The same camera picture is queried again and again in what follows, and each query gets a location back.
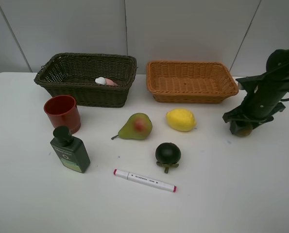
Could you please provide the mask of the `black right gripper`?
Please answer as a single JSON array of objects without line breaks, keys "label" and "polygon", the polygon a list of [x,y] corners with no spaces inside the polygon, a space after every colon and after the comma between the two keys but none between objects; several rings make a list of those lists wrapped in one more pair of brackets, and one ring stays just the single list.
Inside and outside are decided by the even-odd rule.
[{"label": "black right gripper", "polygon": [[251,125],[254,130],[273,121],[273,116],[285,108],[278,98],[248,93],[239,106],[224,113],[222,118],[224,122],[230,123],[231,134],[240,135],[245,125]]}]

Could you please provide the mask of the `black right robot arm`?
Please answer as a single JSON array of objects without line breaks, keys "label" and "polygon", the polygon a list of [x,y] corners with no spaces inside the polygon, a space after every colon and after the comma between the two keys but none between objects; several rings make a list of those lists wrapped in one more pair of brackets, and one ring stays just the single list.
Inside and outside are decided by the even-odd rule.
[{"label": "black right robot arm", "polygon": [[275,50],[267,60],[265,73],[236,81],[247,95],[222,118],[230,123],[231,134],[245,137],[285,109],[283,103],[289,101],[289,50]]}]

